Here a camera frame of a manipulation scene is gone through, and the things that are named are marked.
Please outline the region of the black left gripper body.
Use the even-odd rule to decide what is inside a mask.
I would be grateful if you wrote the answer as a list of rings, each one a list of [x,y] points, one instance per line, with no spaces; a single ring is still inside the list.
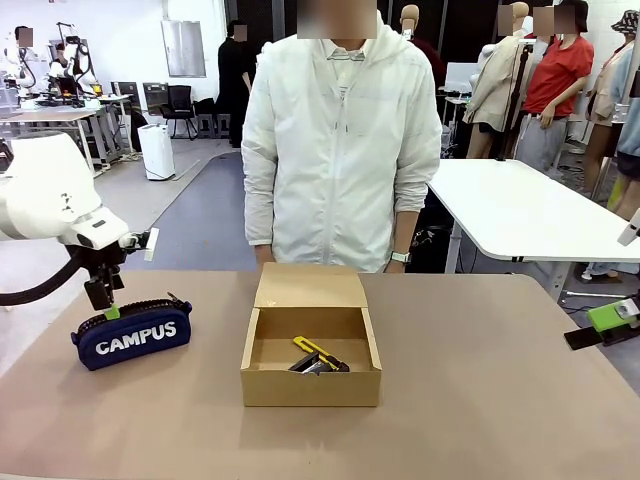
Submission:
[[[85,270],[89,274],[89,280],[111,280],[114,274],[120,275],[120,266],[124,263],[125,251],[121,247],[105,247],[85,252]]]

